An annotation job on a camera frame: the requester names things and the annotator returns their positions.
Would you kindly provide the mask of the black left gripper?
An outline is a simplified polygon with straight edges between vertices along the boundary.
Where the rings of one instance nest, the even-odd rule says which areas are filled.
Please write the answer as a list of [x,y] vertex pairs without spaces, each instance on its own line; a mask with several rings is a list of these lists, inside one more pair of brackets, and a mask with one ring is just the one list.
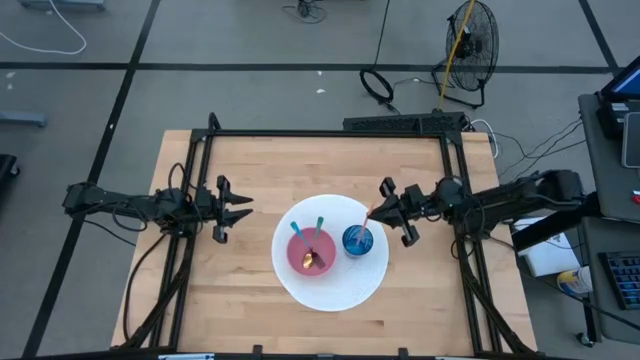
[[[214,220],[213,239],[221,244],[228,242],[227,228],[232,228],[237,222],[253,212],[252,209],[228,211],[226,209],[226,195],[230,190],[230,183],[224,175],[219,175],[216,180],[218,196],[212,194],[204,185],[196,190],[195,206],[201,222]],[[252,202],[251,197],[233,193],[228,194],[228,202],[232,205],[240,205]]]

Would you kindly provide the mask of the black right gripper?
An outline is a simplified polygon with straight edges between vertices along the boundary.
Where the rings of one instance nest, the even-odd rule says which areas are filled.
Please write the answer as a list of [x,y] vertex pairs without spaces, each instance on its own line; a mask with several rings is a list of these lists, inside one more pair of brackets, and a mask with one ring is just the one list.
[[368,215],[368,218],[386,224],[392,229],[401,228],[401,241],[405,247],[414,245],[420,239],[415,226],[409,223],[410,220],[442,217],[458,203],[457,177],[441,179],[430,195],[425,195],[417,184],[406,187],[401,195],[396,195],[395,189],[396,185],[391,177],[383,179],[379,191],[384,201]]

